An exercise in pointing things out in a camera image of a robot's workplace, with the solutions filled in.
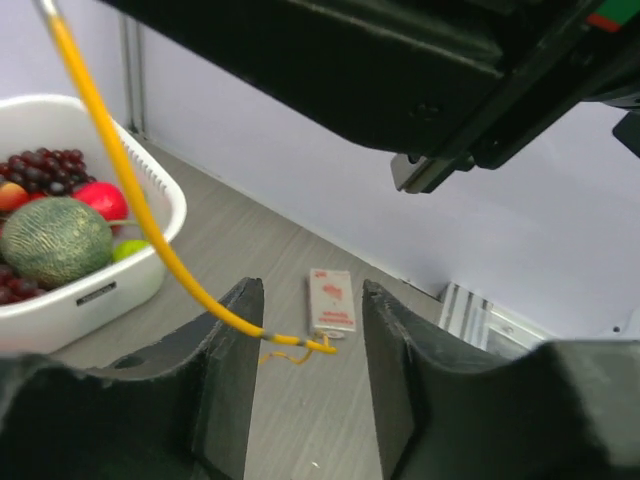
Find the yellow cable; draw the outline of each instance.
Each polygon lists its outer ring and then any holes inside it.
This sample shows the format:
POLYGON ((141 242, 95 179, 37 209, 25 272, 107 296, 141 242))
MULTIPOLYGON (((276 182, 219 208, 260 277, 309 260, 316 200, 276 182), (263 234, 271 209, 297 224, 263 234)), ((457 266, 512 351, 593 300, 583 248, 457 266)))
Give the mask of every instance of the yellow cable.
POLYGON ((306 347, 311 351, 328 354, 336 353, 337 349, 329 346, 327 342, 320 344, 312 340, 302 340, 293 336, 270 334, 266 332, 265 329, 247 322, 226 309, 202 288, 165 240, 162 231, 155 223, 144 198, 144 194, 142 193, 142 189, 136 179, 135 172, 129 163, 127 153, 122 146, 118 132, 113 125, 106 106, 102 102, 97 87, 91 79, 91 75, 82 59, 80 50, 73 40, 71 31, 67 28, 62 16, 58 13, 53 0, 42 0, 39 2, 39 5, 45 14, 45 18, 47 19, 47 23, 65 66, 102 138, 118 179, 124 189, 124 194, 140 224, 140 228, 144 231, 147 239, 156 249, 158 256, 160 256, 176 279, 191 296, 200 302, 208 311, 246 335, 281 345, 297 345, 306 347))
MULTIPOLYGON (((327 347, 329 346, 329 337, 327 336, 326 333, 318 333, 318 334, 316 334, 316 336, 321 336, 323 338, 323 340, 324 340, 324 345, 327 346, 327 347)), ((271 353, 267 353, 260 360, 258 360, 258 365, 262 365, 262 364, 266 363, 267 360, 269 360, 270 358, 273 358, 273 357, 286 358, 287 360, 289 360, 292 363, 295 363, 296 365, 302 365, 304 362, 309 360, 309 358, 311 357, 312 353, 313 353, 313 350, 309 349, 309 350, 307 350, 307 353, 304 355, 304 357, 302 357, 302 358, 294 358, 294 357, 291 357, 291 356, 287 355, 284 352, 271 352, 271 353)))

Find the melon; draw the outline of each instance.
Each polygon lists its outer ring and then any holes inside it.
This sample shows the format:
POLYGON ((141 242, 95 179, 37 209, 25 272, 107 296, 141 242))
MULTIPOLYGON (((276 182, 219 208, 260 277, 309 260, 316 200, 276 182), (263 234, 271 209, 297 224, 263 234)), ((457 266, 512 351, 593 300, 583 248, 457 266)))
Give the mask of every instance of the melon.
POLYGON ((78 280, 111 261, 113 235, 96 210, 73 198, 47 197, 17 210, 4 225, 0 252, 44 288, 78 280))

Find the wood grain floor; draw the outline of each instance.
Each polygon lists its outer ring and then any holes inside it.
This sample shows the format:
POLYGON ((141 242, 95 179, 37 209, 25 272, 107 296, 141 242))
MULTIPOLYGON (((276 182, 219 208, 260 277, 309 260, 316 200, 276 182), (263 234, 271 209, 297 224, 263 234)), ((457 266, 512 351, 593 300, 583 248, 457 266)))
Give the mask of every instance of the wood grain floor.
MULTIPOLYGON (((369 278, 423 317, 438 318, 441 306, 433 298, 146 146, 187 197, 187 221, 174 242, 185 264, 218 297, 243 277, 262 278, 269 330, 304 336, 305 276, 313 267, 351 272, 358 315, 362 282, 369 278)), ((104 366, 159 340, 201 311, 167 278, 148 303, 54 356, 74 366, 104 366)), ((246 480, 381 478, 361 330, 338 346, 339 355, 316 355, 304 366, 273 359, 260 367, 246 480)), ((267 352, 273 347, 262 348, 267 352)))

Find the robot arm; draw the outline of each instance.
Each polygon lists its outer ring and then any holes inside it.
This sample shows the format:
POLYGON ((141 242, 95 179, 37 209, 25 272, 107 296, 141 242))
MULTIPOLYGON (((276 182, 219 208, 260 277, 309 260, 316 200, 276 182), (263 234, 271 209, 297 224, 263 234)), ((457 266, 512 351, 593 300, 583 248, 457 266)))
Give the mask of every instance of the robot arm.
POLYGON ((635 0, 104 0, 352 142, 398 189, 495 169, 582 100, 640 107, 635 0))

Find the white basket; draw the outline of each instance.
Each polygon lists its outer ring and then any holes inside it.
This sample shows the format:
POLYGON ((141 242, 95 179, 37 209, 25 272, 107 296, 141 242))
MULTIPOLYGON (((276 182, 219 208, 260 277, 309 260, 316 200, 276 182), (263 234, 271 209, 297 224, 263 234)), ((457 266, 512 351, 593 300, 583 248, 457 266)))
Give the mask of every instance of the white basket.
MULTIPOLYGON (((178 184, 123 128, 120 138, 167 241, 184 223, 187 205, 178 184)), ((73 97, 32 95, 0 101, 0 161, 24 150, 78 148, 87 170, 118 185, 83 103, 73 97)), ((0 307, 0 351, 50 353, 149 300, 166 274, 151 247, 42 297, 0 307)))

